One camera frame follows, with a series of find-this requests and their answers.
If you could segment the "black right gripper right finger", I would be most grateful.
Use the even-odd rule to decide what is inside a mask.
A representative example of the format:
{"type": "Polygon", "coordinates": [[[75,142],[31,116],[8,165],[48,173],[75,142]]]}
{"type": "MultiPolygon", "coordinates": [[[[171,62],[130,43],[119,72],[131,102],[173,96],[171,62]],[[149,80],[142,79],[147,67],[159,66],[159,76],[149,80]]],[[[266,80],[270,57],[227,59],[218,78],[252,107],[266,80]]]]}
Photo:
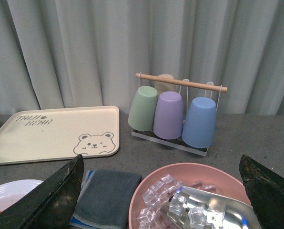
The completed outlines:
{"type": "Polygon", "coordinates": [[[247,155],[242,155],[239,171],[261,227],[284,229],[284,178],[247,155]]]}

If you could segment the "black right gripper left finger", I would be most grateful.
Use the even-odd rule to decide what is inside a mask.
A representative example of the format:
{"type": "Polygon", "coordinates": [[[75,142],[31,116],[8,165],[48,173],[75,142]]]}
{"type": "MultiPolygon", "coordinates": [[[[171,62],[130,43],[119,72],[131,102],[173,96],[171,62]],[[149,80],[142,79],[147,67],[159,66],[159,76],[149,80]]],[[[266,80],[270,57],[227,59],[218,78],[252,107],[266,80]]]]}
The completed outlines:
{"type": "Polygon", "coordinates": [[[67,229],[81,191],[84,161],[76,156],[0,213],[0,229],[67,229]]]}

